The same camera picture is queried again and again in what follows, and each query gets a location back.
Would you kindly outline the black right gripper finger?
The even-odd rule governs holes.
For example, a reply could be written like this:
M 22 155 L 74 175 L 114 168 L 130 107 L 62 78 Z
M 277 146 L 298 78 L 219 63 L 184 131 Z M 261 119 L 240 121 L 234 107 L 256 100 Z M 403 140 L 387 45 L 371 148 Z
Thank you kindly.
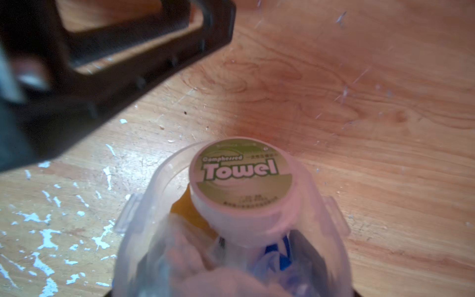
M 201 27 L 94 74 L 77 68 L 189 26 Z M 1 2 L 1 170 L 57 157 L 164 80 L 229 44 L 232 1 L 163 1 L 132 21 L 68 31 L 55 1 Z

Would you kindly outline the clear jar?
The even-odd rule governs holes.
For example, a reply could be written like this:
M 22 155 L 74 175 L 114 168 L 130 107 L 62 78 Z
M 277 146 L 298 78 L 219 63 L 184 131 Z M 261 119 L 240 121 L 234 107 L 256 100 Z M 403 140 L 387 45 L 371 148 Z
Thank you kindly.
M 145 193 L 127 202 L 115 225 L 123 240 L 110 295 L 355 296 L 343 244 L 350 229 L 335 200 L 320 195 L 312 175 L 293 157 L 301 212 L 286 234 L 292 265 L 280 272 L 256 269 L 269 245 L 247 248 L 218 235 L 195 208 L 189 184 L 190 163 L 209 143 L 193 144 L 170 156 L 158 167 Z

